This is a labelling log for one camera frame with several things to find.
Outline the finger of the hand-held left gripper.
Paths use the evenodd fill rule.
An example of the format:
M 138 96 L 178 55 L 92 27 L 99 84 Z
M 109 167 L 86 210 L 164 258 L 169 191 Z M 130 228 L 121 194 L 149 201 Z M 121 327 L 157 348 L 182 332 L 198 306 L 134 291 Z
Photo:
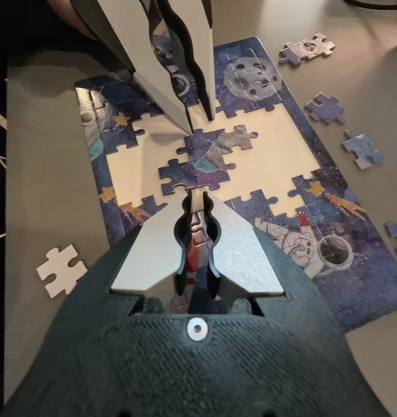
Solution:
M 192 134 L 186 107 L 175 94 L 171 75 L 151 46 L 149 19 L 143 3 L 138 0 L 99 0 L 98 3 L 134 66 L 135 81 L 174 124 Z
M 211 1 L 160 0 L 159 11 L 169 29 L 172 56 L 182 73 L 194 79 L 198 99 L 214 121 L 216 88 Z

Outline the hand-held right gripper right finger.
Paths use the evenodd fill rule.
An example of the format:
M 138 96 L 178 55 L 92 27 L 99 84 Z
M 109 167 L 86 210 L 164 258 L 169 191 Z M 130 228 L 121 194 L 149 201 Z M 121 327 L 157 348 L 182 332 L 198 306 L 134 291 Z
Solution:
M 212 298 L 282 296 L 284 289 L 255 229 L 211 192 L 203 192 L 208 250 L 207 289 Z

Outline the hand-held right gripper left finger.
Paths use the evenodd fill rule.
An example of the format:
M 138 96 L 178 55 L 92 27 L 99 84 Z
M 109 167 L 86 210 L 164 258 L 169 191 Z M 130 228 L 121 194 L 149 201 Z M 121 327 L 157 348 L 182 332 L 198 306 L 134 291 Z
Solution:
M 186 286 L 187 238 L 192 193 L 177 196 L 138 228 L 111 291 L 117 294 L 172 299 Z

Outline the pale porthole joined puzzle pieces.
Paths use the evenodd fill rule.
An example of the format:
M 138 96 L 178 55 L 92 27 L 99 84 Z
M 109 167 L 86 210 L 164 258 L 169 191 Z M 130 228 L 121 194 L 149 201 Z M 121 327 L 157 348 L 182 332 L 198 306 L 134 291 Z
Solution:
M 279 64 L 289 64 L 293 68 L 299 67 L 302 60 L 311 60 L 319 56 L 327 57 L 332 54 L 336 45 L 327 41 L 322 33 L 315 34 L 312 38 L 304 39 L 297 43 L 288 42 L 279 52 Z

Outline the joined satellite puzzle piece cluster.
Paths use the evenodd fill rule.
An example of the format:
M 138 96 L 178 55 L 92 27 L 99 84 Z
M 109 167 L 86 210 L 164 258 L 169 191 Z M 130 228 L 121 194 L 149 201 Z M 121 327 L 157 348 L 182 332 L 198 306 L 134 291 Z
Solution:
M 251 140 L 258 136 L 258 132 L 248 132 L 243 124 L 234 126 L 232 132 L 225 129 L 210 132 L 200 128 L 194 130 L 193 135 L 184 138 L 185 146 L 176 150 L 178 155 L 187 154 L 188 160 L 170 159 L 166 166 L 158 168 L 161 180 L 170 179 L 170 182 L 161 184 L 162 194 L 174 194 L 178 186 L 183 186 L 185 190 L 205 186 L 218 190 L 222 182 L 230 181 L 228 170 L 236 168 L 235 163 L 226 163 L 224 156 L 232 154 L 237 146 L 241 150 L 252 149 Z

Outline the space jigsaw puzzle tray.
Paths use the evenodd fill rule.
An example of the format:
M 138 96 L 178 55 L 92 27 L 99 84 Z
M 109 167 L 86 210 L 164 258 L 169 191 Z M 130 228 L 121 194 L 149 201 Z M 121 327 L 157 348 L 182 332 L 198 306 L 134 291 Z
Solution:
M 174 89 L 194 130 L 245 125 L 253 148 L 233 148 L 230 181 L 212 191 L 314 280 L 346 331 L 397 310 L 397 263 L 306 119 L 258 38 L 214 48 L 216 118 L 207 122 L 196 86 L 169 57 Z M 97 76 L 75 83 L 109 245 L 170 203 L 158 168 L 189 136 L 135 82 Z

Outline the person's left forearm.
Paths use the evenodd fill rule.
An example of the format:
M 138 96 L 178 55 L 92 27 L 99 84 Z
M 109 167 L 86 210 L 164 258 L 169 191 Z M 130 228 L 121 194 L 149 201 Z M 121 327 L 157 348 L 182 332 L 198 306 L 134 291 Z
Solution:
M 0 1 L 2 66 L 8 55 L 77 47 L 93 40 L 70 1 Z

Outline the person's left hand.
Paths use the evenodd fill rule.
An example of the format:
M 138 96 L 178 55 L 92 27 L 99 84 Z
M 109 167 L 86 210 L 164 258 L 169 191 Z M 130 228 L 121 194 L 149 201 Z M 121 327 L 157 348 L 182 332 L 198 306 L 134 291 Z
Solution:
M 97 35 L 96 1 L 69 0 L 67 23 L 90 39 L 100 41 Z

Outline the white-backed puzzle piece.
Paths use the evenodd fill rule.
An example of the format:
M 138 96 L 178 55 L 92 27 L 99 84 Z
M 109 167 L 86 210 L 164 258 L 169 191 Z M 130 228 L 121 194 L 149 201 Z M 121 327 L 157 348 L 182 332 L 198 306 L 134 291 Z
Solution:
M 36 269 L 42 281 L 50 275 L 55 276 L 52 282 L 45 285 L 45 289 L 51 299 L 61 292 L 69 295 L 76 286 L 77 281 L 87 273 L 88 269 L 82 260 L 79 260 L 73 266 L 69 265 L 77 256 L 78 252 L 73 244 L 68 245 L 63 250 L 55 247 L 46 253 L 47 260 Z

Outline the purple starry puzzle piece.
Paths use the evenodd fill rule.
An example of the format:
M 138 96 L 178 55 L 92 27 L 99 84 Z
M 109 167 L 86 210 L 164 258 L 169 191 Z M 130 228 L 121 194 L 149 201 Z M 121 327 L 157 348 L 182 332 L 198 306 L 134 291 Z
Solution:
M 305 108 L 310 111 L 310 117 L 315 121 L 323 121 L 327 124 L 337 121 L 344 124 L 346 122 L 342 116 L 344 108 L 340 106 L 339 102 L 337 97 L 327 96 L 320 92 L 305 105 Z

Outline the blue and white puzzle piece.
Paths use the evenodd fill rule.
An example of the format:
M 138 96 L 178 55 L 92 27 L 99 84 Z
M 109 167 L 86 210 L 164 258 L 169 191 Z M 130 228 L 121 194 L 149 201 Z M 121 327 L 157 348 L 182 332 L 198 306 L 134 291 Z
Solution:
M 378 150 L 373 149 L 373 143 L 367 135 L 363 133 L 354 135 L 350 130 L 345 130 L 344 135 L 347 140 L 342 142 L 341 145 L 345 151 L 356 155 L 354 163 L 360 170 L 384 161 L 385 156 Z

